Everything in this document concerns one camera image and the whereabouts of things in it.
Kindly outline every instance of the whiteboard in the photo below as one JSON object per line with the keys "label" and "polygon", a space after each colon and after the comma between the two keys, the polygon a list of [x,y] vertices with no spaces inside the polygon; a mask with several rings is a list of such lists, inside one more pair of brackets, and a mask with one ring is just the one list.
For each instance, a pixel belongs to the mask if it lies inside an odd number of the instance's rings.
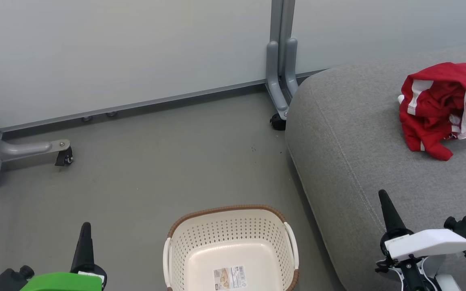
{"label": "whiteboard", "polygon": [[466,44],[466,1],[296,0],[296,73]]}
{"label": "whiteboard", "polygon": [[265,79],[271,0],[0,0],[0,128]]}

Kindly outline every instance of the basket handle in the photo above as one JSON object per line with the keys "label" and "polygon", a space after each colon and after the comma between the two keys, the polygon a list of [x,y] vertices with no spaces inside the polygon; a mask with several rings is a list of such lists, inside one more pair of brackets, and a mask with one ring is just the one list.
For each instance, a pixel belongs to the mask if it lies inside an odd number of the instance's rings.
{"label": "basket handle", "polygon": [[289,223],[284,222],[283,225],[285,225],[285,230],[287,230],[287,234],[290,238],[292,254],[294,255],[294,269],[297,270],[299,267],[298,243],[296,243],[296,237],[294,236],[294,232],[292,231]]}
{"label": "basket handle", "polygon": [[163,275],[165,276],[165,284],[167,288],[171,287],[170,285],[170,270],[168,269],[168,260],[170,253],[170,238],[167,238],[165,241],[165,247],[163,247]]}

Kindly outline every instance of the laundry basket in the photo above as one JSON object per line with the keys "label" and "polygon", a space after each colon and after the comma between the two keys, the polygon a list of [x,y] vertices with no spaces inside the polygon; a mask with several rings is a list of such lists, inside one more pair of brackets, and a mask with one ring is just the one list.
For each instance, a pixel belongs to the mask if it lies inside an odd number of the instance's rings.
{"label": "laundry basket", "polygon": [[269,206],[242,205],[188,214],[168,233],[168,291],[291,291],[298,281],[292,228]]}

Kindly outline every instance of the red garment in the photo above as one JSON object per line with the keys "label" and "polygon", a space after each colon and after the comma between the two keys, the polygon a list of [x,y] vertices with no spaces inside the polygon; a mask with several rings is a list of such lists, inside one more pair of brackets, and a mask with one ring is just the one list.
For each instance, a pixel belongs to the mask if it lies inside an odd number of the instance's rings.
{"label": "red garment", "polygon": [[409,149],[449,160],[453,153],[440,140],[466,138],[466,63],[442,63],[410,74],[402,93],[400,122]]}

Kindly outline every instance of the gray fabric ottoman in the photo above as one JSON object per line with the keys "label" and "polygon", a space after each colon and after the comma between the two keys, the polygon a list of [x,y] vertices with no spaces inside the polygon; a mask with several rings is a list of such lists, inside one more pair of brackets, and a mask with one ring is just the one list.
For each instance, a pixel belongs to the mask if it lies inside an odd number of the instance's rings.
{"label": "gray fabric ottoman", "polygon": [[[400,289],[374,272],[385,232],[379,189],[414,232],[466,215],[466,140],[445,143],[448,162],[411,152],[398,117],[406,76],[445,61],[466,62],[466,46],[332,68],[306,79],[291,102],[288,148],[348,291]],[[464,257],[448,256],[442,272],[466,291]]]}

